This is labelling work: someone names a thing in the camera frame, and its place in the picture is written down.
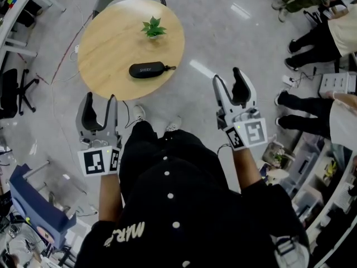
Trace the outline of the person's left white shoe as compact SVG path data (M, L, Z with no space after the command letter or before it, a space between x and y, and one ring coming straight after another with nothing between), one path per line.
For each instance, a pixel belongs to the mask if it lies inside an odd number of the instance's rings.
M133 107L133 115L136 122L141 122L146 120L146 113L141 105L135 105Z

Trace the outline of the person's right forearm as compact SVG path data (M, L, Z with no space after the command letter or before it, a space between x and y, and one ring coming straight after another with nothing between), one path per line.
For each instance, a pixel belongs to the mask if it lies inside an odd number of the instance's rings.
M232 151L232 154L241 190L262 180L250 149Z

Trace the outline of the person's left forearm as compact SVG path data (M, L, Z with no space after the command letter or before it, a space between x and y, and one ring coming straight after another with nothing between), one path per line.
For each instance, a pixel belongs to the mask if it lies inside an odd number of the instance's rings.
M100 179L99 220L116 222L123 210L118 174L103 175Z

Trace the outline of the small potted green plant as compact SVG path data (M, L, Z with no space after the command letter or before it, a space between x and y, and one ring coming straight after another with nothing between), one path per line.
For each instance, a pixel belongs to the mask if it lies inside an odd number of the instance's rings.
M144 32L149 39L156 39L166 34L166 28L161 26L161 18L152 16L148 22L142 22L142 24L143 29L141 29L141 31Z

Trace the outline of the person's right white shoe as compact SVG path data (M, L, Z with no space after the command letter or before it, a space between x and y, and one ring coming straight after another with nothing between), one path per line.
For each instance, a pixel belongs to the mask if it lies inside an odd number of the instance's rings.
M176 116L166 127L166 132L173 132L180 129L182 119L180 116Z

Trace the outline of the round wooden table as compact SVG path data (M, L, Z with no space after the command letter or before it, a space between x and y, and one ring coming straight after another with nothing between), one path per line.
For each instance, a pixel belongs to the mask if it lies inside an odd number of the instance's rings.
M142 22L161 18L166 34L149 39ZM124 0L101 11L86 27L78 52L80 76L91 92L119 101L153 93L174 74L173 70L149 79L130 76L133 64L160 61L178 67L185 48L184 29L175 13L153 0Z

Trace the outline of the stack of clear storage bins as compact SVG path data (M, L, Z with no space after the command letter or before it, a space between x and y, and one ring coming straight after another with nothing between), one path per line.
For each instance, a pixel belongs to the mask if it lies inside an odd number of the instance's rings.
M289 176L280 184L289 195L293 209L304 227L324 207L322 190L323 165L331 154L331 142L322 137L303 133L293 150L295 160L288 167Z

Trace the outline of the white drawer cabinet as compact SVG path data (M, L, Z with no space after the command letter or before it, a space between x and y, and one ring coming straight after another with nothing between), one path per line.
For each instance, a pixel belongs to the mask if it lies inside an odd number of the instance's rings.
M357 72L323 74L318 95L329 91L357 95Z

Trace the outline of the white shelf unit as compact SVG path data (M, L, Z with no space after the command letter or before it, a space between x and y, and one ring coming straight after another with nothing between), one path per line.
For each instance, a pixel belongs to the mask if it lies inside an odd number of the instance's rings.
M353 158L357 156L357 151L349 153L340 145L332 145L326 140L317 158L315 165L306 178L303 189L312 192L319 197L317 202L322 205L321 210L313 217L313 221L306 227L306 233L313 251L317 246L317 237L322 232L322 226L327 223L328 214L335 208L349 212L354 201L354 197L348 196L348 189L353 187L355 181ZM337 164L336 173L323 180L323 171L327 167L327 159L331 157Z

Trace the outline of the person's white shoe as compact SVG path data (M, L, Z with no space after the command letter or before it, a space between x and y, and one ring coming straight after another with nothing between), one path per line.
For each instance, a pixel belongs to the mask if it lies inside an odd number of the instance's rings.
M176 116L166 127L166 132L173 132L180 129L182 119L180 116Z
M141 122L146 120L146 113L141 105L135 105L133 107L133 115L136 122Z

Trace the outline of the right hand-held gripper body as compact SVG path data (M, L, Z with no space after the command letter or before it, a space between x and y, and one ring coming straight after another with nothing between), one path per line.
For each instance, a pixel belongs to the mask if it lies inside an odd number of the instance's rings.
M218 129L222 130L234 151L248 149L267 143L266 120L257 107L229 117L223 110L217 114Z

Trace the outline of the black zippered case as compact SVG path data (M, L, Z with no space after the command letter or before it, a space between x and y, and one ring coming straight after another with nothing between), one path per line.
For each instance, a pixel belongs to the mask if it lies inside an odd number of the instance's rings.
M133 64L129 67L129 74L136 79L148 79L162 75L169 70L175 70L176 66L168 66L160 61L150 63Z

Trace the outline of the blue box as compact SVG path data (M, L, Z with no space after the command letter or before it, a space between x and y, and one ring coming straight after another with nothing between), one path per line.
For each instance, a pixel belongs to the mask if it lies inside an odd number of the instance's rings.
M12 203L21 217L45 241L63 248L67 231L76 224L76 213L67 213L48 202L26 179L31 169L17 165L8 181Z

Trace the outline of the open white cardboard box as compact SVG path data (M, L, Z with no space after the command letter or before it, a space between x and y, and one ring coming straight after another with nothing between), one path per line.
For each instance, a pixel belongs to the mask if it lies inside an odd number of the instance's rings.
M267 185L276 185L279 184L283 179L289 177L289 172L283 169L277 169L271 167L268 164L264 164L260 169L260 174L263 181Z

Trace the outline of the black office chair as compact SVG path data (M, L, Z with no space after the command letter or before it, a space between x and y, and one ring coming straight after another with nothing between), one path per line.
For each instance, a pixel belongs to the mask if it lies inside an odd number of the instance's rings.
M28 73L28 69L23 70L20 84L17 83L17 69L7 70L0 76L0 120L13 118L16 114L22 116L23 102L33 113L36 112L36 108L30 105L26 97L26 91L33 83L38 84L40 80L34 78L25 85L25 77Z

